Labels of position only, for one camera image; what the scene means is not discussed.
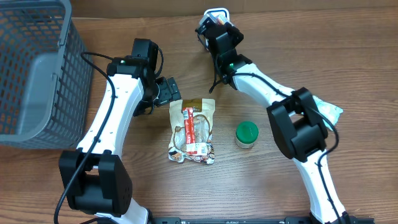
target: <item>plastic bin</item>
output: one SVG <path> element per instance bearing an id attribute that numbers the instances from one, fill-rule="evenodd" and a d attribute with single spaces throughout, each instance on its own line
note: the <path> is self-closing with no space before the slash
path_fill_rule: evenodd
<path id="1" fill-rule="evenodd" d="M 69 1 L 0 1 L 0 144 L 65 149 L 81 138 L 93 69 Z"/>

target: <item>wood surface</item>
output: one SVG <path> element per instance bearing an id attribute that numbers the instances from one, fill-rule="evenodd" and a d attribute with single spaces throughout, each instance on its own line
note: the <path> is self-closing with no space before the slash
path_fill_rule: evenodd
<path id="1" fill-rule="evenodd" d="M 73 16 L 132 18 L 195 16 L 214 7 L 231 13 L 398 6 L 397 0 L 71 0 Z"/>
<path id="2" fill-rule="evenodd" d="M 341 141 L 329 157 L 340 200 L 350 215 L 398 222 L 398 8 L 234 14 L 244 34 L 238 52 L 275 81 L 344 109 Z M 211 166 L 167 158 L 172 130 L 169 107 L 133 118 L 123 163 L 133 198 L 157 217 L 282 218 L 306 216 L 308 195 L 294 163 L 272 138 L 266 110 L 230 86 L 209 95 L 213 66 L 197 42 L 200 16 L 74 20 L 88 50 L 112 57 L 130 54 L 134 38 L 148 38 L 163 50 L 162 75 L 174 77 L 184 99 L 214 98 Z M 107 61 L 94 58 L 105 69 Z M 105 80 L 95 73 L 86 128 L 101 103 Z M 234 131 L 255 122 L 256 145 L 242 150 Z M 333 134 L 328 138 L 333 144 Z M 0 148 L 0 223 L 51 223 L 63 191 L 57 150 Z M 60 223 L 90 216 L 60 212 Z"/>

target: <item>container with green lid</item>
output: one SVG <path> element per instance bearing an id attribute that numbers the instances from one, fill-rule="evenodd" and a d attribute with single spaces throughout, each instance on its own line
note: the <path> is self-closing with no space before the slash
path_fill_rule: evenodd
<path id="1" fill-rule="evenodd" d="M 239 147 L 249 149 L 253 147 L 258 136 L 259 129 L 257 126 L 251 121 L 243 121 L 236 128 L 235 142 Z"/>

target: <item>green cap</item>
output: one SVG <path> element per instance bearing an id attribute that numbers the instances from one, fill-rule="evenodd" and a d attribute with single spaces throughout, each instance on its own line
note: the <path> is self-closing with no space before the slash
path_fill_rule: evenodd
<path id="1" fill-rule="evenodd" d="M 252 144 L 259 136 L 259 129 L 251 121 L 243 121 L 236 128 L 236 138 L 244 144 Z"/>

